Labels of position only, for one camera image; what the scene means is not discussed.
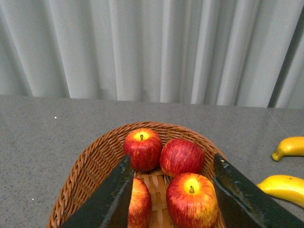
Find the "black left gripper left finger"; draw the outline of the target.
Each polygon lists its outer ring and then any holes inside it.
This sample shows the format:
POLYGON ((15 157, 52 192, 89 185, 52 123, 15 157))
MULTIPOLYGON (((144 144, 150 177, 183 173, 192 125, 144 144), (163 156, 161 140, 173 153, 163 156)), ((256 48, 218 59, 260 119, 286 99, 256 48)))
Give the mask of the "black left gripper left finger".
POLYGON ((126 155, 62 228, 126 228, 134 171, 126 155))

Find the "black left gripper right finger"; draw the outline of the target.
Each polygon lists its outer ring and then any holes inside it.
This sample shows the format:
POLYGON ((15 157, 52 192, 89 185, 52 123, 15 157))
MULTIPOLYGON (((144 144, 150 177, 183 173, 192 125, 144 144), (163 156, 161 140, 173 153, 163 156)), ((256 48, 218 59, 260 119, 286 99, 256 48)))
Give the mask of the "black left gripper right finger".
POLYGON ((227 228, 302 228, 304 222, 271 199, 218 153, 213 185, 227 228))

